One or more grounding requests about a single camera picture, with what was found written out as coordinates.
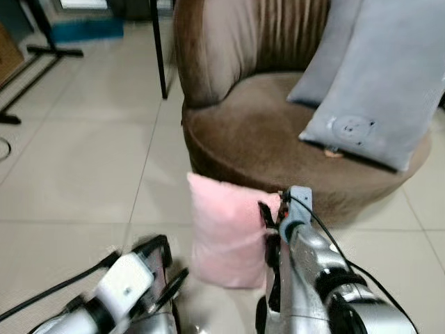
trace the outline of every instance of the black cable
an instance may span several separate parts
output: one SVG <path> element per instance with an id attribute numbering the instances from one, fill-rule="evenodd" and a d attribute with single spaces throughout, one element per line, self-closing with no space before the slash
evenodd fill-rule
<path id="1" fill-rule="evenodd" d="M 9 143 L 9 141 L 7 141 L 5 138 L 0 137 L 0 141 L 2 143 L 5 143 L 8 146 L 8 153 L 6 153 L 6 155 L 0 157 L 0 161 L 6 160 L 12 153 L 13 148 L 11 147 L 11 144 Z"/>
<path id="2" fill-rule="evenodd" d="M 353 272 L 352 267 L 356 268 L 358 271 L 361 271 L 364 275 L 366 275 L 370 280 L 372 280 L 374 282 L 375 285 L 377 285 L 377 287 L 379 288 L 379 290 L 381 292 L 383 292 L 383 294 L 385 294 L 385 296 L 391 301 L 391 303 L 399 310 L 403 313 L 403 315 L 405 315 L 407 317 L 407 319 L 410 321 L 411 325 L 414 327 L 416 333 L 419 333 L 419 331 L 416 328 L 416 325 L 414 324 L 414 322 L 411 320 L 410 316 L 406 313 L 406 311 L 402 308 L 402 306 L 397 302 L 397 300 L 389 293 L 388 290 L 385 289 L 385 287 L 382 285 L 382 283 L 380 283 L 377 278 L 375 278 L 374 276 L 372 276 L 368 271 L 366 271 L 365 269 L 357 266 L 354 262 L 351 262 L 350 260 L 348 260 L 348 258 L 344 255 L 343 251 L 340 249 L 338 243 L 335 241 L 335 238 L 332 236 L 332 234 L 330 234 L 329 230 L 327 229 L 326 225 L 324 224 L 324 222 L 321 220 L 320 217 L 317 216 L 317 214 L 315 214 L 315 212 L 313 212 L 305 203 L 303 203 L 301 200 L 299 200 L 296 197 L 291 196 L 291 198 L 295 201 L 297 201 L 300 205 L 302 205 L 310 214 L 311 216 L 316 220 L 316 222 L 320 225 L 320 227 L 323 229 L 323 231 L 326 233 L 326 235 L 329 237 L 330 241 L 334 244 L 334 246 L 337 248 L 338 252 L 340 253 L 341 257 L 345 260 L 346 265 L 348 266 L 349 270 L 351 272 Z"/>
<path id="3" fill-rule="evenodd" d="M 398 308 L 399 311 L 401 311 L 410 321 L 411 325 L 414 327 L 416 333 L 419 333 L 419 331 L 416 328 L 416 325 L 414 325 L 414 322 L 411 320 L 410 316 L 406 313 L 406 311 L 402 308 L 402 306 L 397 302 L 397 300 L 389 293 L 388 290 L 385 289 L 385 287 L 382 285 L 382 283 L 380 283 L 377 278 L 375 278 L 374 276 L 372 276 L 368 271 L 366 271 L 365 269 L 357 266 L 354 262 L 351 262 L 349 260 L 347 260 L 349 265 L 356 268 L 358 271 L 361 271 L 364 275 L 366 275 L 370 280 L 372 280 L 374 282 L 375 285 L 377 285 L 377 287 L 379 288 L 379 290 L 381 292 L 383 292 L 385 294 L 385 296 L 391 301 L 391 303 L 396 306 L 396 308 Z"/>
<path id="4" fill-rule="evenodd" d="M 53 294 L 54 292 L 57 292 L 60 289 L 63 289 L 64 287 L 67 287 L 68 285 L 71 285 L 78 280 L 82 280 L 85 277 L 91 275 L 95 271 L 102 269 L 102 268 L 110 268 L 120 257 L 120 254 L 118 252 L 112 252 L 109 256 L 105 257 L 101 262 L 96 264 L 95 266 L 85 270 L 83 273 L 80 273 L 79 275 L 70 278 L 69 280 L 66 280 L 65 282 L 62 282 L 60 284 L 57 284 L 51 288 L 49 288 L 46 291 L 43 291 L 42 293 L 38 294 L 37 296 L 31 297 L 30 299 L 24 301 L 23 303 L 20 303 L 19 305 L 15 306 L 14 308 L 11 308 L 10 310 L 4 312 L 2 315 L 0 315 L 0 322 L 3 320 L 11 317 L 15 313 L 23 310 L 24 308 L 29 307 L 30 305 L 34 304 L 35 302 L 48 297 L 50 294 Z"/>
<path id="5" fill-rule="evenodd" d="M 154 309 L 151 313 L 158 312 L 175 294 L 179 291 L 188 276 L 188 268 L 182 269 L 175 278 L 173 278 L 163 289 L 160 297 L 154 304 Z"/>
<path id="6" fill-rule="evenodd" d="M 303 203 L 301 200 L 299 200 L 296 197 L 291 196 L 291 198 L 295 201 L 297 201 L 300 205 L 302 205 L 312 216 L 312 218 L 314 218 L 316 220 L 316 222 L 320 225 L 320 227 L 322 228 L 322 230 L 326 233 L 327 237 L 330 239 L 330 241 L 334 244 L 335 248 L 338 250 L 340 256 L 343 258 L 343 260 L 346 263 L 346 266 L 348 266 L 348 269 L 351 273 L 353 273 L 353 268 L 349 265 L 348 263 L 348 259 L 346 258 L 345 254 L 343 253 L 343 251 L 341 250 L 340 246 L 338 245 L 338 243 L 335 241 L 335 238 L 332 236 L 332 234 L 329 232 L 329 230 L 327 229 L 326 225 L 324 224 L 324 222 L 321 220 L 320 217 L 318 217 L 318 215 L 313 212 L 305 203 Z"/>

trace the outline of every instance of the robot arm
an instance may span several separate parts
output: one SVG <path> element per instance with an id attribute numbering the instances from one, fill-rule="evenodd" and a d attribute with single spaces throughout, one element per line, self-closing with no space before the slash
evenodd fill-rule
<path id="1" fill-rule="evenodd" d="M 48 321 L 35 334 L 176 334 L 170 302 L 188 269 L 166 283 L 172 263 L 167 238 L 158 235 L 123 255 L 97 285 L 94 296 L 73 312 Z"/>
<path id="2" fill-rule="evenodd" d="M 374 295 L 313 229 L 299 201 L 312 209 L 310 189 L 293 186 L 283 194 L 279 234 L 268 236 L 266 311 L 259 312 L 266 320 L 261 326 L 259 305 L 257 332 L 415 334 L 410 320 Z"/>

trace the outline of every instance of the metal stand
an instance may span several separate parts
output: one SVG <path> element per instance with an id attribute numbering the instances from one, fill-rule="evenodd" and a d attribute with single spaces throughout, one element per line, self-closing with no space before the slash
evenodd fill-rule
<path id="1" fill-rule="evenodd" d="M 159 15 L 157 0 L 150 0 L 150 11 L 153 21 L 154 44 L 156 45 L 156 57 L 158 59 L 159 80 L 161 81 L 162 98 L 167 99 L 167 86 L 165 84 L 164 60 L 162 57 L 161 32 L 159 31 Z"/>
<path id="2" fill-rule="evenodd" d="M 48 73 L 54 66 L 56 66 L 64 57 L 83 57 L 83 52 L 80 49 L 59 49 L 54 44 L 51 38 L 51 25 L 45 15 L 45 12 L 40 5 L 38 0 L 26 0 L 29 10 L 35 18 L 35 21 L 39 29 L 44 33 L 45 38 L 48 42 L 48 47 L 40 47 L 37 45 L 28 45 L 27 50 L 30 54 L 33 54 L 33 58 L 27 61 L 23 66 L 21 66 L 18 71 L 11 75 L 6 82 L 0 86 L 0 92 L 8 87 L 16 78 L 18 78 L 22 73 L 24 73 L 28 68 L 37 62 L 45 54 L 54 56 L 54 59 L 41 70 L 33 79 L 25 85 L 5 106 L 0 110 L 0 124 L 12 124 L 18 125 L 22 121 L 16 115 L 7 114 L 8 110 L 23 96 L 26 92 L 34 87 L 34 85 L 43 78 L 46 73 Z"/>

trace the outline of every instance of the wall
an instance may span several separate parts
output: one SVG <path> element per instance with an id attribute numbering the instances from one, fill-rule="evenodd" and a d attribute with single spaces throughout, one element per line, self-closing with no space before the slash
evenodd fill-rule
<path id="1" fill-rule="evenodd" d="M 33 32 L 32 28 L 17 0 L 0 1 L 0 22 L 6 27 L 6 30 L 8 30 L 14 41 L 18 44 Z"/>

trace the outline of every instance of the chair seat cushion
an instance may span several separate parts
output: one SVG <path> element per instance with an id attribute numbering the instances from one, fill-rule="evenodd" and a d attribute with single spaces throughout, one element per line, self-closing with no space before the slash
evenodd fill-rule
<path id="1" fill-rule="evenodd" d="M 350 155 L 326 157 L 322 147 L 298 139 L 314 114 L 286 102 L 300 77 L 295 72 L 258 74 L 238 83 L 218 105 L 184 105 L 192 167 L 201 175 L 267 192 L 308 186 L 323 219 L 348 221 L 415 174 L 428 157 L 430 136 L 423 138 L 404 173 Z"/>

